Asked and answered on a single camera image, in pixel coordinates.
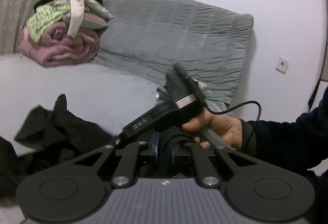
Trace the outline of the person right forearm black sleeve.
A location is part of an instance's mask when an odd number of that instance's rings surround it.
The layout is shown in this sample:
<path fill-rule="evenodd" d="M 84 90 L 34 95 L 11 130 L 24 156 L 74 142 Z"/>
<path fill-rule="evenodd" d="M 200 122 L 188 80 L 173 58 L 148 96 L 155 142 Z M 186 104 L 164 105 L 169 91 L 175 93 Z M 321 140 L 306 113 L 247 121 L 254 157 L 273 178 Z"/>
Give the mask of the person right forearm black sleeve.
<path fill-rule="evenodd" d="M 327 172 L 312 168 L 327 159 L 327 93 L 294 122 L 242 121 L 241 152 L 306 177 L 315 189 L 311 223 L 327 223 Z"/>

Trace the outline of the person right hand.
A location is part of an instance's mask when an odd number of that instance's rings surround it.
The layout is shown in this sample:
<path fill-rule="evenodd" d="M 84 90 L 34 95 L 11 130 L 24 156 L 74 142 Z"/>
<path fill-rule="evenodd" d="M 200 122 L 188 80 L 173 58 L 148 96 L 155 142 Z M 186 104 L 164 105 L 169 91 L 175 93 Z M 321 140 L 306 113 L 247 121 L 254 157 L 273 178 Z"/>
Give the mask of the person right hand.
<path fill-rule="evenodd" d="M 233 148 L 240 150 L 242 147 L 242 122 L 235 117 L 215 115 L 204 109 L 202 113 L 183 124 L 182 128 L 186 132 L 198 132 L 203 128 L 210 128 Z"/>

